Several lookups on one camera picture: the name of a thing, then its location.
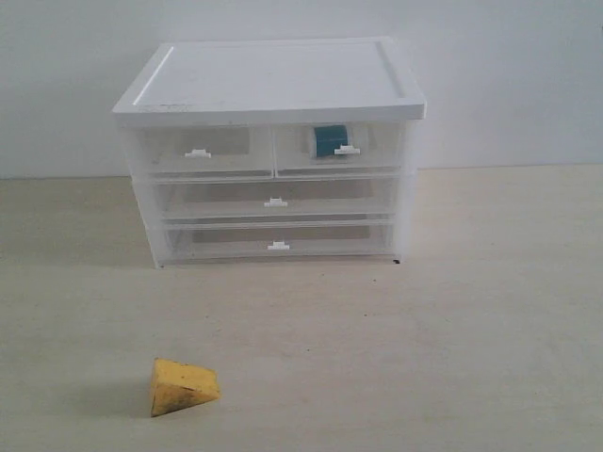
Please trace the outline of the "clear bottom wide drawer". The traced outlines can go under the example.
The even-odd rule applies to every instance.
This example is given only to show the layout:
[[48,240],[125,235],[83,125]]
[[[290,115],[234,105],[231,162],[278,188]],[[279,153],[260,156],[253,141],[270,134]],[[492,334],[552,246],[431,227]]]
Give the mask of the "clear bottom wide drawer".
[[393,254],[389,220],[187,225],[164,230],[171,260]]

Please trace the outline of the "white plastic drawer cabinet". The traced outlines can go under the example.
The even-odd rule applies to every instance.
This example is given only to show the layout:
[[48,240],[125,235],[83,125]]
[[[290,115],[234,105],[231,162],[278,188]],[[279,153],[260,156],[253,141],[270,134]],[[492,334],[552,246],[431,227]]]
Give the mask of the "white plastic drawer cabinet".
[[[385,37],[171,42],[162,44],[112,110],[121,133],[130,176],[154,263],[158,267],[209,260],[295,259],[268,256],[205,260],[167,259],[167,228],[238,223],[389,220],[395,252],[380,255],[401,262],[407,248],[416,180],[417,124],[426,100],[396,43]],[[345,177],[280,177],[273,133],[279,126],[348,122],[398,122],[406,128],[404,167],[394,174]],[[155,128],[266,127],[272,143],[270,177],[154,177],[142,159],[139,133]],[[273,180],[396,178],[391,214],[201,218],[166,221],[153,186],[178,183],[240,183]]]

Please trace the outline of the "clear wide drawer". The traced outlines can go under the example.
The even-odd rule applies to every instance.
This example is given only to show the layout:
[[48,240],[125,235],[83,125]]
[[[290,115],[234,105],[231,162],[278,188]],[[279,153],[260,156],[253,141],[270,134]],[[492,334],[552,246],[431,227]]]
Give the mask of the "clear wide drawer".
[[153,186],[166,221],[201,218],[391,214],[396,178],[178,183]]
[[393,254],[389,220],[187,225],[164,230],[171,260]]

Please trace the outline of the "clear middle wide drawer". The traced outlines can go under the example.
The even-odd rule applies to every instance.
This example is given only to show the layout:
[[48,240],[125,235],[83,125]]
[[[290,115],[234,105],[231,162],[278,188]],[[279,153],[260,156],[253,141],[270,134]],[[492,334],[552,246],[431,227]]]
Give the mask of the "clear middle wide drawer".
[[396,178],[178,183],[153,186],[166,221],[201,218],[391,214]]

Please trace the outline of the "yellow wedge sponge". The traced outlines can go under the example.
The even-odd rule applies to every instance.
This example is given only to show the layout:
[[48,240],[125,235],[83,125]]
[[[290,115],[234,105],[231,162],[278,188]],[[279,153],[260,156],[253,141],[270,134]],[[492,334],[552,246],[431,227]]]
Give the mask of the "yellow wedge sponge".
[[152,417],[212,402],[220,396],[216,371],[155,358],[150,385]]

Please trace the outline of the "white capped blue bottle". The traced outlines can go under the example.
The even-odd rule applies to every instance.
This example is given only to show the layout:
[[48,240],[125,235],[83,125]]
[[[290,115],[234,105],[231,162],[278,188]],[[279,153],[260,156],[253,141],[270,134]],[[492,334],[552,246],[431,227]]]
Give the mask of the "white capped blue bottle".
[[344,157],[354,153],[350,145],[349,128],[344,124],[313,127],[310,151],[316,159]]

